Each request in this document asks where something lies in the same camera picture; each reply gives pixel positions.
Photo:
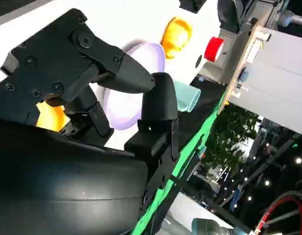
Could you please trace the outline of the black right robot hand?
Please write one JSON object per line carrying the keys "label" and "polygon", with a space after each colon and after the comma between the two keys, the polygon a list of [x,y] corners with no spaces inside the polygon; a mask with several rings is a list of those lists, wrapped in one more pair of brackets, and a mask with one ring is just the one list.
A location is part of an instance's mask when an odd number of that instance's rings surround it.
{"label": "black right robot hand", "polygon": [[[96,37],[77,9],[10,51],[0,82],[0,235],[123,235],[179,158],[172,78]],[[123,150],[90,84],[142,94]]]}

